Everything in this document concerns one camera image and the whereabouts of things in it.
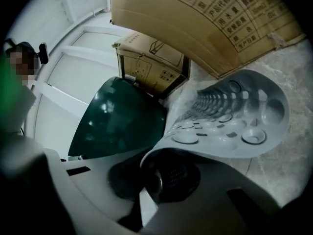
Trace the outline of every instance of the box flap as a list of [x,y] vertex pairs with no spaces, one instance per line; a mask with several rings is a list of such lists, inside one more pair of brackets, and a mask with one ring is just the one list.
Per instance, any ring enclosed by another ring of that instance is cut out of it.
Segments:
[[183,54],[169,45],[134,31],[115,45],[118,50],[127,50],[150,57],[182,72]]
[[112,22],[159,39],[215,77],[304,37],[281,0],[112,0]]

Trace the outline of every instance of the marble floor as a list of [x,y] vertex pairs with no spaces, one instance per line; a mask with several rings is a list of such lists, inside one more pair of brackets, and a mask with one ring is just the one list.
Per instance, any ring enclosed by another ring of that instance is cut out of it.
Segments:
[[[308,40],[272,51],[244,67],[258,71],[277,83],[290,105],[290,126],[285,139],[271,151],[252,159],[222,159],[265,188],[283,206],[306,185],[313,165],[313,55]],[[166,130],[190,107],[196,91],[217,80],[192,63],[190,80],[172,93]]]

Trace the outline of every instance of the cardboard box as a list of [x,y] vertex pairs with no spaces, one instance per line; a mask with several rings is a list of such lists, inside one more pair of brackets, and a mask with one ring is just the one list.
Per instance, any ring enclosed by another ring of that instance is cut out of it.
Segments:
[[112,22],[167,43],[216,78],[305,37],[281,0],[112,0]]
[[157,39],[134,31],[113,46],[120,77],[135,77],[139,87],[151,95],[164,99],[189,78],[190,60]]

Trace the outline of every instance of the white ceiling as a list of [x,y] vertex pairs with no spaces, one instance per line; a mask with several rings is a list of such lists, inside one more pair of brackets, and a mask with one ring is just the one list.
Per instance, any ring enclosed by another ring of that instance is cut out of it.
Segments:
[[29,42],[36,51],[46,42],[50,52],[76,25],[106,9],[107,0],[31,0],[17,17],[8,37]]

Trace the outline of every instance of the gray plastic tray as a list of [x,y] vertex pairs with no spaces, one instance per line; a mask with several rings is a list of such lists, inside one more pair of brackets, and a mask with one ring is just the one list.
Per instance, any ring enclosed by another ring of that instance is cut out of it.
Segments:
[[240,70],[197,91],[191,109],[149,153],[178,148],[204,157],[252,158],[278,145],[288,125],[289,104],[279,86]]

